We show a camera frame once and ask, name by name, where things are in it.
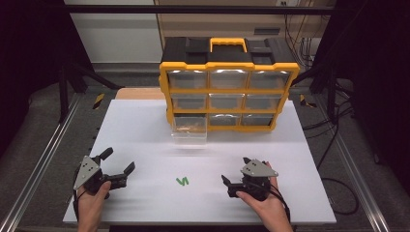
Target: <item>yellow frame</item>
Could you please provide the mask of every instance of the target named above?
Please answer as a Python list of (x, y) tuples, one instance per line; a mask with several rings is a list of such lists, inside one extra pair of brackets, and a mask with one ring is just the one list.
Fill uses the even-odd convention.
[[(233, 39), (228, 38), (226, 41), (222, 41), (221, 39), (217, 41), (210, 41), (211, 49), (212, 44), (242, 44), (245, 47), (245, 41), (243, 39), (238, 39), (237, 41), (232, 41)], [(248, 82), (245, 88), (243, 89), (212, 89), (209, 88), (209, 72), (216, 71), (216, 70), (244, 70), (249, 72), (249, 76), (251, 72), (255, 71), (267, 71), (267, 72), (290, 72), (288, 81), (283, 89), (248, 89), (249, 86), (249, 76)], [(275, 114), (274, 118), (271, 121), (270, 126), (241, 126), (241, 121), (238, 123), (237, 126), (210, 126), (209, 120), (210, 118), (207, 117), (207, 130), (208, 131), (227, 131), (227, 130), (234, 130), (234, 131), (271, 131), (276, 126), (276, 120), (278, 115), (281, 113), (284, 103), (289, 95), (289, 88), (296, 76), (299, 73), (299, 66), (297, 63), (275, 63), (274, 65), (255, 65), (253, 63), (226, 63), (226, 62), (208, 62), (203, 65), (190, 65), (186, 64), (185, 62), (162, 62), (160, 64), (160, 86), (161, 91), (165, 95), (166, 104), (167, 104), (167, 111), (166, 111), (166, 118), (170, 125), (173, 124), (174, 120), (174, 113), (273, 113)], [(208, 88), (201, 88), (201, 89), (170, 89), (169, 88), (169, 80), (168, 80), (168, 71), (203, 71), (208, 72), (207, 75), (207, 87)], [(282, 97), (278, 103), (278, 110), (272, 109), (212, 109), (209, 108), (209, 101), (206, 100), (206, 107), (205, 109), (174, 109), (172, 104), (172, 99), (170, 94), (210, 94), (210, 93), (224, 93), (224, 94), (282, 94)]]

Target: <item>green tape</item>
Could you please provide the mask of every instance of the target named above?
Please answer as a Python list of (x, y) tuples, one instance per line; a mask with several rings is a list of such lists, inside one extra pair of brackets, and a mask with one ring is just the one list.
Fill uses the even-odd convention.
[(187, 177), (184, 177), (184, 178), (182, 179), (182, 181), (181, 181), (179, 178), (177, 178), (176, 180), (177, 180), (177, 182), (178, 182), (181, 186), (189, 185), (189, 184), (190, 184), (190, 182), (188, 181), (188, 178), (187, 178)]

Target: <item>clear plastic container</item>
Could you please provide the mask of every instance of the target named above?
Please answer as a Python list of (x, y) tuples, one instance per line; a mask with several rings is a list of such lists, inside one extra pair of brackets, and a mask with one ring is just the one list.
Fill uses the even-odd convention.
[(271, 126), (274, 114), (243, 114), (242, 126)]
[(215, 89), (245, 88), (248, 71), (243, 70), (216, 70), (210, 72), (210, 85)]
[(172, 138), (176, 144), (203, 145), (207, 139), (205, 114), (174, 114)]
[(236, 126), (240, 117), (240, 114), (209, 114), (209, 124), (210, 126)]
[(203, 71), (168, 71), (170, 88), (201, 89), (206, 88), (207, 72)]
[(239, 109), (245, 94), (209, 94), (210, 107), (216, 109)]
[(281, 95), (247, 95), (246, 109), (276, 109)]
[(206, 94), (171, 94), (172, 105), (176, 109), (204, 109)]
[(284, 89), (290, 72), (255, 71), (250, 75), (250, 89)]

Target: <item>white table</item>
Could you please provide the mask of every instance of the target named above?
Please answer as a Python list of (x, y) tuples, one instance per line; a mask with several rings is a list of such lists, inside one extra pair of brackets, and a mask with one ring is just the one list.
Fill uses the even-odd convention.
[[(126, 188), (110, 192), (102, 221), (110, 224), (259, 224), (256, 213), (230, 198), (220, 175), (238, 183), (243, 157), (266, 160), (279, 173), (279, 189), (293, 224), (335, 223), (296, 110), (288, 101), (272, 132), (208, 132), (205, 147), (174, 144), (164, 100), (113, 100), (90, 157), (107, 147), (104, 174), (135, 170)], [(176, 179), (187, 177), (182, 186)], [(63, 219), (76, 222), (72, 204)]]

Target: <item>drawer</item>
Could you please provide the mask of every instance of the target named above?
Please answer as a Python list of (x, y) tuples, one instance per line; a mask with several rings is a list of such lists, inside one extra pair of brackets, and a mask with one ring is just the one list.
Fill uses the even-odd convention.
[(243, 70), (216, 70), (210, 72), (210, 87), (215, 89), (245, 88), (249, 72)]
[(171, 94), (172, 105), (176, 109), (204, 109), (206, 94)]
[(209, 114), (209, 124), (210, 126), (236, 126), (240, 118), (240, 114)]
[(168, 71), (169, 87), (174, 89), (206, 88), (207, 72)]
[(250, 89), (284, 89), (290, 72), (258, 71), (250, 75)]
[(245, 94), (209, 94), (210, 107), (216, 109), (239, 109)]
[(247, 95), (246, 109), (276, 109), (281, 95)]
[(242, 116), (242, 126), (270, 126), (274, 119), (274, 114), (244, 114)]

